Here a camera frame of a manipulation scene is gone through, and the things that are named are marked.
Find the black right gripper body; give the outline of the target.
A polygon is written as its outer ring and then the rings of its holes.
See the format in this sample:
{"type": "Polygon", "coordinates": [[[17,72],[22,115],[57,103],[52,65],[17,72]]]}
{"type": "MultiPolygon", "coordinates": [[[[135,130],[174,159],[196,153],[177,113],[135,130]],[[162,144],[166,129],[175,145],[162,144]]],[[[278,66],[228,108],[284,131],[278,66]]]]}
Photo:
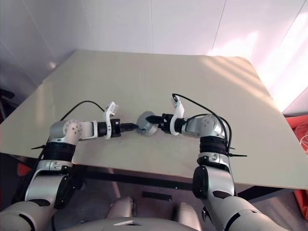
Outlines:
{"type": "Polygon", "coordinates": [[[162,114],[162,120],[160,122],[160,129],[163,132],[170,132],[171,119],[172,119],[172,114],[162,114]]]}

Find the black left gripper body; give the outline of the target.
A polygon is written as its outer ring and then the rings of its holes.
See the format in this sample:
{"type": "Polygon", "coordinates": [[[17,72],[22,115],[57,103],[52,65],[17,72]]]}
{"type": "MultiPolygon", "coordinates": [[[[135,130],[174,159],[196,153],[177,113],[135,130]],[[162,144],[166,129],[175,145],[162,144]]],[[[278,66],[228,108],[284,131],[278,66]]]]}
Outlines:
{"type": "Polygon", "coordinates": [[[111,119],[111,138],[116,138],[121,136],[121,124],[120,119],[111,119]]]}

